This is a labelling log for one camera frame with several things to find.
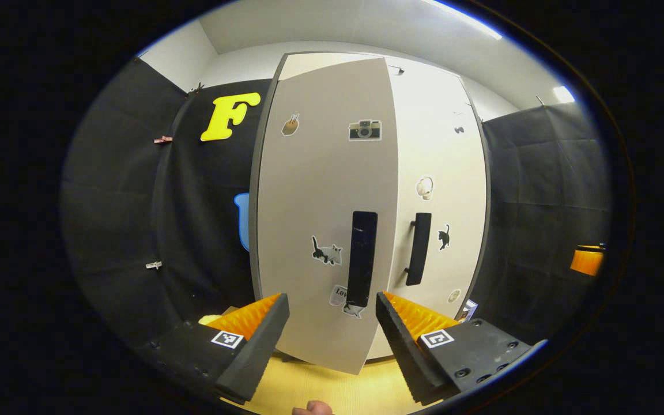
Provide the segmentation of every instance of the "cabinet door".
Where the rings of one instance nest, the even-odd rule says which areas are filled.
[[[251,189],[258,200],[256,277],[262,296],[288,294],[278,350],[357,375],[376,334],[375,293],[388,286],[393,254],[393,97],[383,58],[311,66],[282,76],[271,102],[258,189]],[[368,136],[365,127],[377,132]],[[372,294],[358,315],[330,304],[335,286],[348,286],[356,210],[378,214]]]
[[[480,130],[457,76],[422,63],[402,66],[403,75],[390,78],[399,185],[389,291],[454,318],[474,278],[485,224]],[[421,283],[406,286],[416,213],[432,213],[432,224]],[[369,358],[388,354],[379,333]]]

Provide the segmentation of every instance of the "orange object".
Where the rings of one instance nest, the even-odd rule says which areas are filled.
[[[586,251],[580,248],[582,247],[579,247],[579,249],[575,250],[575,253],[572,256],[572,263],[570,263],[570,269],[578,271],[579,273],[595,277],[596,274],[598,273],[598,268],[601,267],[601,261],[603,260],[603,252]]]
[[[390,292],[383,292],[386,298],[393,305],[398,316],[403,320],[403,325],[411,334],[414,342],[419,339],[422,334],[432,333],[441,329],[447,329],[458,324],[458,321],[446,315],[430,310],[427,307],[422,307],[419,304],[403,299],[398,295],[391,294]]]
[[[280,293],[245,305],[241,309],[234,310],[227,315],[210,321],[205,326],[228,331],[229,333],[242,334],[245,339],[250,339],[279,296]]]

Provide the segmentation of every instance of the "human hand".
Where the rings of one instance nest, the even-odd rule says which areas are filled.
[[[290,415],[333,415],[330,405],[318,400],[310,400],[306,409],[293,408]]]

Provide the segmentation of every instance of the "cat sticker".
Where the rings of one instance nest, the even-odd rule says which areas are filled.
[[[342,265],[342,248],[335,244],[332,244],[331,247],[319,247],[316,236],[311,236],[311,242],[314,244],[314,252],[311,253],[312,258],[318,259],[325,265]]]
[[[365,307],[359,307],[358,305],[345,304],[342,308],[342,312],[346,315],[352,315],[362,320],[360,313],[365,311]]]
[[[445,226],[447,226],[447,231],[437,232],[437,239],[442,241],[442,246],[440,247],[440,251],[445,249],[445,247],[450,246],[450,224],[445,223]]]

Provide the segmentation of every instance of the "letter f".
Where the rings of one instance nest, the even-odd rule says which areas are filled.
[[[227,123],[232,120],[232,124],[242,123],[247,114],[247,105],[256,106],[261,102],[261,95],[258,92],[250,94],[231,95],[229,97],[219,97],[214,100],[214,113],[209,120],[209,127],[201,133],[201,141],[212,141],[214,139],[227,139],[232,135],[232,130],[227,128]],[[235,103],[240,103],[237,108],[233,108]]]

